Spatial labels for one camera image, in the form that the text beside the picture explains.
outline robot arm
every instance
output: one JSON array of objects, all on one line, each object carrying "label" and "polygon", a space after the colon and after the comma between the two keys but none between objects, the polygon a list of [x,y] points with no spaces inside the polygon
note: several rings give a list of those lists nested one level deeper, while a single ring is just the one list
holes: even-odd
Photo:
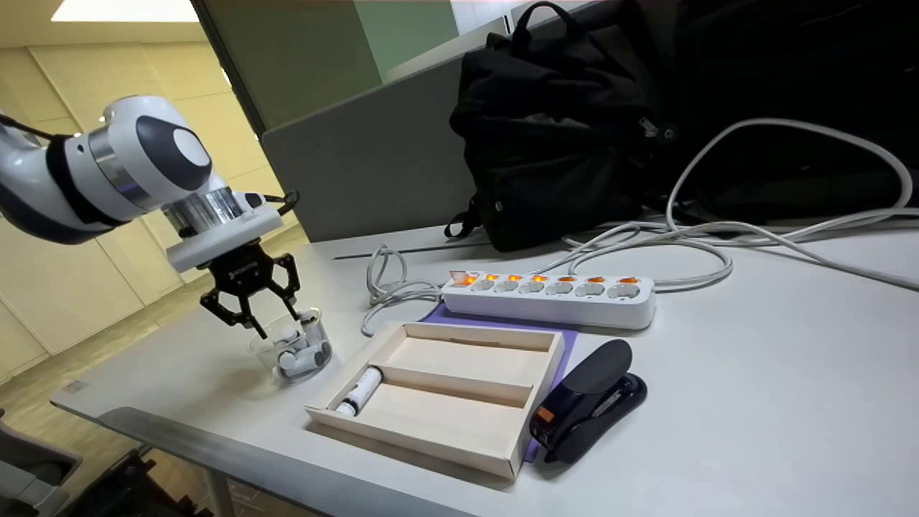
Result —
[{"label": "robot arm", "polygon": [[[144,213],[164,211],[180,245],[170,248],[174,270],[209,268],[216,290],[200,300],[227,324],[265,328],[249,295],[273,290],[293,320],[299,290],[290,255],[270,259],[257,239],[282,228],[282,211],[257,192],[234,192],[216,173],[199,136],[164,97],[122,97],[88,136],[45,136],[0,119],[0,213],[45,241],[79,245]],[[217,295],[237,295],[227,310]]]}]

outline white cable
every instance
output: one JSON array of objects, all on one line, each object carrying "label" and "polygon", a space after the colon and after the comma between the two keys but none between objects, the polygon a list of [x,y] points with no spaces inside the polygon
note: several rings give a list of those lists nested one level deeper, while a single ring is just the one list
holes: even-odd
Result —
[{"label": "white cable", "polygon": [[[839,216],[839,219],[826,219],[810,228],[799,228],[799,229],[766,229],[766,228],[754,228],[747,222],[710,222],[710,224],[694,224],[694,228],[680,228],[674,222],[674,202],[680,195],[680,186],[687,183],[687,179],[691,175],[691,169],[731,133],[744,129],[744,127],[790,127],[790,129],[802,129],[802,133],[816,133],[825,139],[836,139],[845,142],[850,146],[859,146],[865,152],[873,152],[875,157],[882,157],[899,179],[899,198],[891,208],[882,211],[865,211],[865,213],[850,213],[850,216]],[[628,224],[616,224],[578,248],[570,248],[570,254],[562,261],[555,261],[545,270],[555,270],[560,265],[569,265],[569,274],[573,274],[582,261],[591,261],[598,255],[608,255],[608,254],[621,254],[621,249],[634,249],[634,248],[655,248],[655,245],[680,245],[680,248],[694,248],[703,249],[710,255],[714,255],[720,261],[717,270],[703,274],[703,275],[691,275],[691,280],[658,280],[658,290],[659,294],[674,294],[674,290],[698,290],[698,288],[710,288],[714,282],[723,282],[731,274],[731,261],[728,255],[723,255],[714,248],[790,248],[793,254],[799,254],[802,259],[807,259],[810,265],[822,265],[822,268],[832,268],[842,274],[853,274],[853,275],[865,275],[873,282],[883,282],[883,284],[896,284],[896,288],[908,288],[908,290],[919,290],[919,282],[911,280],[899,280],[899,275],[886,275],[886,274],[875,274],[866,268],[850,268],[850,265],[839,265],[830,261],[807,248],[802,248],[802,241],[816,241],[816,239],[826,239],[826,232],[853,232],[853,229],[865,229],[899,216],[908,219],[919,219],[919,211],[908,208],[908,202],[914,198],[914,175],[911,169],[883,146],[865,142],[859,136],[850,133],[839,133],[832,127],[817,127],[817,123],[807,123],[807,122],[790,122],[790,119],[750,119],[750,122],[737,122],[731,127],[727,127],[723,133],[717,133],[680,173],[680,179],[674,180],[668,198],[665,198],[665,224],[648,224],[648,222],[628,222]],[[655,232],[648,239],[636,239],[636,241],[614,241],[614,245],[602,245],[626,229],[644,229],[644,232]],[[711,232],[741,232],[744,239],[714,239]]]},{"label": "white cable", "polygon": [[[385,282],[385,270],[390,265],[390,255],[398,261],[398,280]],[[440,288],[430,282],[411,282],[407,280],[407,265],[398,249],[388,249],[385,245],[369,255],[368,270],[365,270],[365,284],[369,294],[369,310],[365,313],[362,333],[372,337],[369,321],[375,313],[404,304],[404,301],[437,301]]]}]

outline grey wall panel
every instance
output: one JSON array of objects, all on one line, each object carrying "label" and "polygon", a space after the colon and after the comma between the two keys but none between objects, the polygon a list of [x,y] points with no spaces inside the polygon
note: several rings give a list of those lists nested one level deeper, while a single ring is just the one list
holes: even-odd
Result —
[{"label": "grey wall panel", "polygon": [[260,139],[313,241],[444,224],[467,203],[456,90],[448,61]]},{"label": "grey wall panel", "polygon": [[388,71],[382,74],[382,81],[385,81],[385,83],[394,83],[394,81],[420,74],[420,71],[425,71],[425,70],[433,70],[433,67],[440,67],[440,63],[444,63],[444,61],[461,61],[464,53],[483,50],[484,41],[487,41],[487,34],[504,34],[504,38],[507,38],[507,34],[510,34],[507,20],[504,20],[504,18],[490,20],[490,24],[484,24],[484,25],[473,30],[473,33],[464,33],[464,34],[441,44],[441,47],[433,47],[433,50],[427,50],[425,54],[411,57],[411,61],[388,70]]},{"label": "grey wall panel", "polygon": [[196,0],[252,129],[299,122],[382,83],[345,0]]},{"label": "grey wall panel", "polygon": [[394,67],[458,34],[453,7],[444,0],[354,0],[354,10],[365,25],[365,38],[382,79]]}]

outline small white object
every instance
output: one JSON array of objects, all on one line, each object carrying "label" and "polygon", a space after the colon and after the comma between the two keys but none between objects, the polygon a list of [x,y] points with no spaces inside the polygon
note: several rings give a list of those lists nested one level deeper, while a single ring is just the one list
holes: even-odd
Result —
[{"label": "small white object", "polygon": [[[471,270],[467,280],[507,275]],[[480,290],[480,284],[448,282],[441,301],[451,313],[487,320],[524,320],[555,324],[589,324],[639,330],[655,320],[655,282],[644,275],[522,275],[522,290]]]},{"label": "small white object", "polygon": [[336,415],[349,415],[356,417],[368,399],[372,396],[372,392],[379,387],[382,382],[382,370],[379,369],[368,369],[356,382],[354,387],[348,392],[348,396],[342,399],[342,406],[336,407]]},{"label": "small white object", "polygon": [[299,320],[273,321],[270,337],[275,340],[257,340],[252,351],[265,369],[286,382],[321,370],[332,356],[319,310],[308,310]]}]

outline black cable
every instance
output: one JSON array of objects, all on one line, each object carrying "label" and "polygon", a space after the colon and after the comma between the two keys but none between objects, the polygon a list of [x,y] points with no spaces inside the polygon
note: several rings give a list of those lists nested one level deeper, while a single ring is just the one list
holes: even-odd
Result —
[{"label": "black cable", "polygon": [[265,195],[265,202],[270,203],[282,203],[279,216],[290,213],[299,203],[299,191],[286,192],[286,195]]}]

